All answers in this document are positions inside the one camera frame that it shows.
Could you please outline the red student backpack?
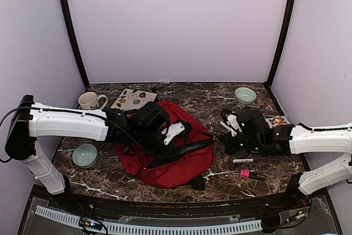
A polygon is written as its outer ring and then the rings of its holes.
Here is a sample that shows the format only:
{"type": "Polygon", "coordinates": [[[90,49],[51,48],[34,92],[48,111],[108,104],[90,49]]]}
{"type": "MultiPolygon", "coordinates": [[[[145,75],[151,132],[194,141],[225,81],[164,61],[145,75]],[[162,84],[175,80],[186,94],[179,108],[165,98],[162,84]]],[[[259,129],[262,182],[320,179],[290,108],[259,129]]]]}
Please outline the red student backpack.
{"type": "Polygon", "coordinates": [[[201,177],[213,163],[215,139],[194,117],[172,101],[148,102],[138,110],[128,111],[128,126],[120,133],[115,146],[125,172],[146,185],[176,188],[201,177]],[[137,133],[160,133],[177,121],[189,122],[192,131],[181,158],[161,161],[131,154],[131,137],[137,133]]]}

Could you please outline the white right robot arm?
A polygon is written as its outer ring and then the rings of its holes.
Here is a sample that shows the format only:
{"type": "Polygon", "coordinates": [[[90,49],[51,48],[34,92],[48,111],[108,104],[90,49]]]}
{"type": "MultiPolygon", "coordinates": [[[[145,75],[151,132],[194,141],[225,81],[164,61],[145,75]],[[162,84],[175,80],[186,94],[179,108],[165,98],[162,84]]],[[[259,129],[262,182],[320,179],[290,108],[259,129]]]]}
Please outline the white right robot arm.
{"type": "Polygon", "coordinates": [[[295,208],[302,197],[341,181],[351,182],[351,124],[310,128],[302,123],[274,128],[241,122],[238,131],[220,137],[228,155],[243,150],[262,156],[288,156],[308,152],[340,152],[342,155],[312,171],[297,173],[289,181],[280,204],[295,208]]]}

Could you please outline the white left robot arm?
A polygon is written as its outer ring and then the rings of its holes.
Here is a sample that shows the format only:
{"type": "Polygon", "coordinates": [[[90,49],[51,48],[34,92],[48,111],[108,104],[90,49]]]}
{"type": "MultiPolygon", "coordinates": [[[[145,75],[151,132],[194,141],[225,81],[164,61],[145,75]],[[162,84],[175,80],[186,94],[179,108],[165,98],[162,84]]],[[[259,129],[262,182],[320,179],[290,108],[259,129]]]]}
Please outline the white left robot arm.
{"type": "Polygon", "coordinates": [[[25,95],[19,106],[5,116],[12,116],[4,146],[9,159],[21,161],[51,195],[56,195],[56,202],[66,211],[77,207],[77,197],[70,193],[67,177],[42,151],[39,137],[134,144],[153,157],[171,159],[181,152],[172,140],[187,135],[186,123],[172,123],[167,111],[155,102],[148,102],[139,110],[74,110],[46,106],[25,95]]]}

